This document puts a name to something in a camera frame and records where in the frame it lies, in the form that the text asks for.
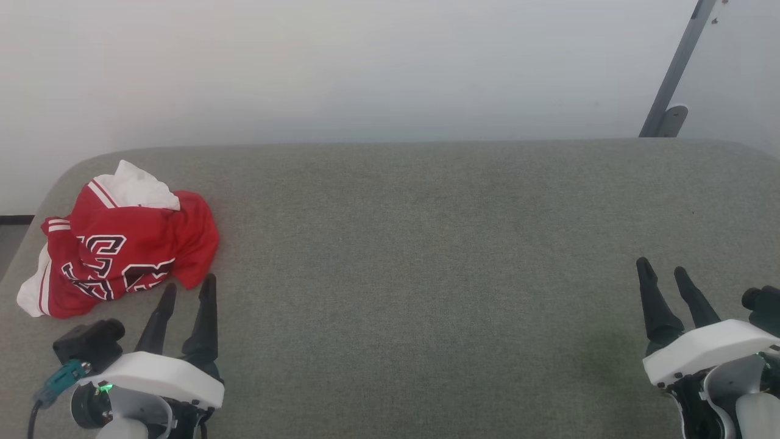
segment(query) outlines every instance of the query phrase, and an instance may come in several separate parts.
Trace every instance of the white wall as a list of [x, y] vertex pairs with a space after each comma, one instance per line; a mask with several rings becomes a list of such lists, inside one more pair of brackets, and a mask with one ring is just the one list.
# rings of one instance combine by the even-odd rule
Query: white wall
[[0, 215], [127, 148], [635, 137], [695, 3], [5, 0]]
[[780, 2], [715, 3], [678, 103], [689, 108], [678, 137], [738, 141], [780, 157]]

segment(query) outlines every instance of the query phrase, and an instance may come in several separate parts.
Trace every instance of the gray table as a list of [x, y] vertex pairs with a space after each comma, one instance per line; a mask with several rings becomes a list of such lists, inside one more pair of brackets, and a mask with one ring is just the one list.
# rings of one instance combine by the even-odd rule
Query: gray table
[[[210, 437], [679, 437], [647, 381], [634, 262], [687, 324], [685, 266], [722, 316], [780, 284], [780, 164], [742, 145], [630, 139], [163, 148], [88, 160], [52, 189], [0, 285], [0, 423], [22, 437], [54, 339], [115, 317], [131, 349], [161, 290], [87, 316], [16, 306], [80, 187], [127, 159], [202, 194], [222, 235], [225, 405]], [[189, 335], [179, 295], [166, 353]], [[93, 437], [69, 394], [37, 437]]]

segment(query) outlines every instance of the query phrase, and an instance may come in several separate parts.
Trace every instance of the black cable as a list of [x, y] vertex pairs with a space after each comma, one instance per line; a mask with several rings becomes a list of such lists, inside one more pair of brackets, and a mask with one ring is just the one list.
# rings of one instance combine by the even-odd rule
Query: black cable
[[40, 399], [35, 401], [33, 405], [33, 411], [30, 412], [30, 422], [27, 423], [27, 439], [33, 439], [33, 432], [35, 431], [35, 418], [38, 417], [38, 409], [43, 405], [43, 401]]

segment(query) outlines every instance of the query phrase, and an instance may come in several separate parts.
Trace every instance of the teal connector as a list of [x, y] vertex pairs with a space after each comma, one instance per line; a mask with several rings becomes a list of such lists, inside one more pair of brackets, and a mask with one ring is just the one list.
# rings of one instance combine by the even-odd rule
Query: teal connector
[[46, 380], [39, 391], [35, 392], [33, 400], [40, 401], [42, 409], [49, 408], [62, 392], [68, 390], [78, 380], [86, 377], [91, 370], [92, 368], [88, 362], [82, 363], [80, 360], [69, 360]]

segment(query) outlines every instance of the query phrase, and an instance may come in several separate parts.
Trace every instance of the red jersey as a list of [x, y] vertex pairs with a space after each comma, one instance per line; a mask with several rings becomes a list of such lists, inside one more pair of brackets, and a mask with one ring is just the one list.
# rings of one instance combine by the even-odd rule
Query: red jersey
[[84, 185], [73, 211], [41, 225], [47, 244], [17, 303], [32, 316], [86, 314], [97, 303], [161, 283], [169, 273], [187, 288], [206, 276], [219, 237], [198, 194], [171, 193], [122, 161], [114, 176]]

